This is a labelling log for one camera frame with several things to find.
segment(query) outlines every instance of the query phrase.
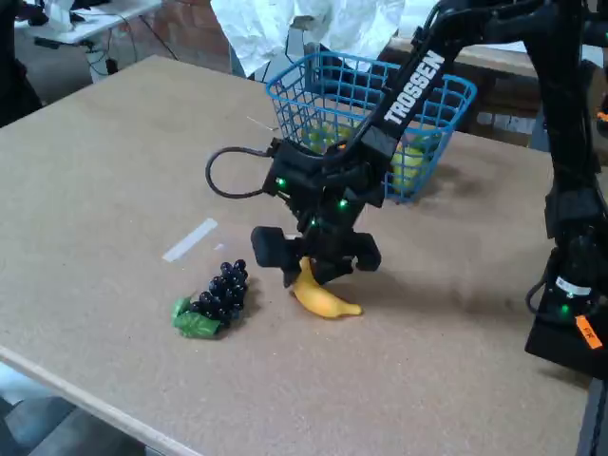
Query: black cable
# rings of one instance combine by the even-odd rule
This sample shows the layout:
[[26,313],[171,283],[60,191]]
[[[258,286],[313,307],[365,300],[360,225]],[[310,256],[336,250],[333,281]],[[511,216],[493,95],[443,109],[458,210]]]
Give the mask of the black cable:
[[177,60],[178,62],[180,61],[180,59],[178,59],[178,56],[175,55],[175,52],[173,52],[173,50],[171,50],[171,47],[169,47],[169,45],[167,45],[163,39],[159,36],[159,34],[154,31],[154,29],[152,27],[150,27],[150,25],[147,23],[147,21],[145,19],[143,19],[143,17],[140,16],[140,19],[142,20],[143,24],[148,27],[148,29],[150,30],[150,32],[156,37],[157,40],[159,40],[159,43],[162,44],[162,46],[167,49],[167,52],[169,52],[171,54],[171,56]]
[[207,162],[207,165],[205,166],[205,179],[207,180],[209,187],[211,187],[211,190],[213,190],[216,194],[220,195],[221,197],[227,198],[229,200],[244,200],[246,198],[256,197],[257,195],[261,195],[262,193],[264,193],[261,188],[259,190],[254,190],[253,192],[247,192],[247,193],[226,193],[222,190],[219,190],[216,187],[216,185],[213,183],[213,180],[211,179],[211,167],[213,166],[213,162],[219,156],[221,156],[223,154],[227,154],[229,152],[238,152],[241,154],[249,154],[249,155],[254,155],[256,157],[262,157],[262,158],[270,157],[270,155],[266,152],[262,152],[261,150],[250,149],[249,147],[229,146],[229,147],[221,148],[219,151],[214,153],[209,158],[209,161]]
[[121,15],[117,12],[99,12],[99,13],[98,12],[78,12],[78,14],[80,14],[81,16],[118,16],[121,19],[123,19],[124,24],[128,28],[129,38],[131,39],[131,46],[133,47],[133,63],[138,62],[140,60],[140,57],[137,52],[137,48],[135,46],[135,38],[133,37],[133,28],[131,28],[129,21],[127,21],[123,15]]
[[[547,283],[547,278],[548,278],[548,273],[547,270],[545,269],[544,272],[542,273],[542,277],[541,280],[539,280],[529,291],[528,293],[525,294],[525,306],[528,308],[528,311],[530,311],[533,315],[537,316],[538,318],[547,321],[549,323],[554,323],[556,325],[573,325],[574,321],[571,319],[560,319],[555,317],[554,315],[552,315],[551,313],[545,313],[545,312],[541,312],[539,311],[538,308],[534,307],[532,305],[532,298],[534,297],[534,295],[543,287],[546,286]],[[593,316],[595,315],[599,310],[599,301],[596,300],[595,302],[592,303],[592,308],[589,312],[587,313],[581,313],[580,315],[584,316],[584,317],[589,317],[589,316]]]
[[589,449],[589,456],[598,455],[599,435],[601,433],[601,424],[604,419],[604,409],[606,408],[606,395],[608,393],[608,382],[603,380],[601,382],[601,392],[599,393],[598,399],[598,411],[596,412],[596,423],[593,427],[593,436],[591,437],[591,447]]
[[[111,42],[112,42],[112,29],[109,30],[109,33],[107,35],[107,44],[105,45],[105,49],[103,49],[102,56],[94,62],[89,62],[88,60],[86,61],[88,63],[88,68],[93,70],[100,76],[109,76],[109,74],[100,72],[94,65],[99,64],[103,59],[105,59],[109,56]],[[96,52],[98,52],[98,51],[93,50],[92,47],[89,47],[86,54],[93,54]]]

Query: white label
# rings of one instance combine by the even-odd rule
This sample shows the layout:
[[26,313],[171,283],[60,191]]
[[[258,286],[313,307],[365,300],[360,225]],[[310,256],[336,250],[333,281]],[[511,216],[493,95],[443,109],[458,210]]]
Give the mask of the white label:
[[212,230],[216,229],[218,223],[212,218],[208,218],[206,221],[201,223],[199,227],[182,239],[180,242],[175,244],[166,254],[162,256],[162,259],[172,263],[176,259],[180,259],[183,254],[194,247],[197,242],[207,236]]
[[588,296],[591,294],[591,288],[589,287],[579,287],[577,285],[574,285],[566,280],[564,280],[563,278],[558,276],[558,279],[555,281],[555,284],[560,287],[562,290],[564,290],[567,293],[570,293],[572,295],[576,295],[576,296]]
[[385,121],[391,121],[397,125],[401,124],[422,95],[423,89],[430,84],[430,80],[437,74],[444,60],[441,55],[432,50],[427,52],[427,55],[409,78],[409,82],[403,87],[397,100],[390,106],[389,112],[385,114]]

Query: toy banana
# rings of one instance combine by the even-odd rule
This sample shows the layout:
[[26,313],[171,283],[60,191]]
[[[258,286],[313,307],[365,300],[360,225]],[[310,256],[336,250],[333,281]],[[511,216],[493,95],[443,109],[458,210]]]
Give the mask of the toy banana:
[[304,256],[300,260],[302,272],[294,283],[294,294],[297,300],[313,314],[326,318],[337,318],[341,315],[360,315],[361,306],[350,304],[334,296],[314,280],[311,262]]

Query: white cloth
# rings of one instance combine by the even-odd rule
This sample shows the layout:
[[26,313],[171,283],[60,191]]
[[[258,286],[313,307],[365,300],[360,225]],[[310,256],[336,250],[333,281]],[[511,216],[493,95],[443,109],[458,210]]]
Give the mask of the white cloth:
[[285,51],[290,25],[302,17],[308,19],[307,42],[375,59],[397,30],[404,5],[405,0],[211,1],[247,76]]

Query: robotic arm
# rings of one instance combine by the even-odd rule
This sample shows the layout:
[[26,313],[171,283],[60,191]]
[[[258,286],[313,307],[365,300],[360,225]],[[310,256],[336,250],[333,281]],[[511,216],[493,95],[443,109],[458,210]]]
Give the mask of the robotic arm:
[[[580,71],[583,38],[605,44],[606,23],[594,19],[581,0],[441,0],[416,30],[409,61],[346,143],[319,157],[295,142],[273,140],[273,164],[262,189],[285,200],[301,237],[285,239],[280,228],[257,227],[252,242],[258,264],[280,268],[285,286],[299,274],[304,256],[313,260],[319,283],[351,273],[355,260],[360,270],[376,270],[381,255],[373,237],[355,233],[353,225],[365,204],[382,205],[383,178],[414,114],[462,48],[522,40],[538,73],[549,135],[554,179],[544,213],[547,235],[556,242],[526,301],[537,323],[560,334],[561,327],[574,328],[576,316],[595,314],[599,297],[608,294],[608,210],[596,179],[599,164]],[[536,309],[529,301],[542,286]],[[538,352],[530,342],[533,332],[530,352],[572,367],[554,349]],[[608,376],[607,369],[590,373]]]

